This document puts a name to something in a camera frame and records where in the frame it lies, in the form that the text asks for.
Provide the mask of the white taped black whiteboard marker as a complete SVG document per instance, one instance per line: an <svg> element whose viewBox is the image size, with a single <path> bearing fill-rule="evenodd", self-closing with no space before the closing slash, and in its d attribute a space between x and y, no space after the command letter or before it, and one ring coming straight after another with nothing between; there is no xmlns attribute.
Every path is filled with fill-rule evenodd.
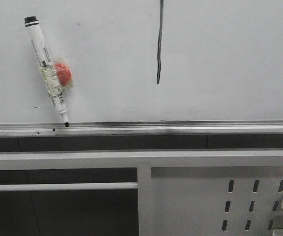
<svg viewBox="0 0 283 236"><path fill-rule="evenodd" d="M69 127L67 105L63 97L63 88L59 82L55 64L49 54L49 49L40 22L37 17L29 16L24 18L24 24L35 52L39 71L43 77L48 96L53 102L55 110L62 118L65 127Z"/></svg>

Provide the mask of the grey perforated stand panel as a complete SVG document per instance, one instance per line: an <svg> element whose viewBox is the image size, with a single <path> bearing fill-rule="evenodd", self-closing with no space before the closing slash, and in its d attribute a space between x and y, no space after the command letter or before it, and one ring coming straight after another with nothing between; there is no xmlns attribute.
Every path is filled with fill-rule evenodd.
<svg viewBox="0 0 283 236"><path fill-rule="evenodd" d="M0 236L270 236L283 134L0 138Z"/></svg>

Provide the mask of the white whiteboard with aluminium frame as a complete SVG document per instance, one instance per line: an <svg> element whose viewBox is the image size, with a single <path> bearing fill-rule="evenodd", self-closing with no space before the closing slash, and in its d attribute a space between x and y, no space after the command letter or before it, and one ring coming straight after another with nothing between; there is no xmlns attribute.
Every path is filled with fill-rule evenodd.
<svg viewBox="0 0 283 236"><path fill-rule="evenodd" d="M69 127L24 18L70 68ZM283 0L0 0L0 136L283 133Z"/></svg>

